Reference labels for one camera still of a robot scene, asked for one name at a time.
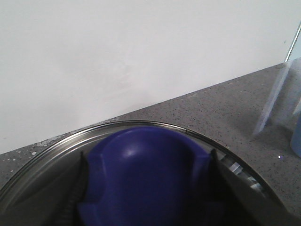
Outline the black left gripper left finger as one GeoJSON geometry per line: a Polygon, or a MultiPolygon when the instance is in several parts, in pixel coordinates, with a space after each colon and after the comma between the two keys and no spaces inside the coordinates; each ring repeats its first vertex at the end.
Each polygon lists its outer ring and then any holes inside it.
{"type": "Polygon", "coordinates": [[[46,187],[0,215],[2,226],[82,226],[77,204],[87,187],[87,160],[80,160],[46,187]]]}

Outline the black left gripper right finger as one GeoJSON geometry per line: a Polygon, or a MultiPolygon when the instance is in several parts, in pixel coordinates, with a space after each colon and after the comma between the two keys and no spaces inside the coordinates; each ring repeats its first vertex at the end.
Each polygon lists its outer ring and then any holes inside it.
{"type": "Polygon", "coordinates": [[[209,185],[222,210],[219,226],[299,226],[301,219],[290,214],[248,187],[223,166],[216,150],[210,153],[209,185]]]}

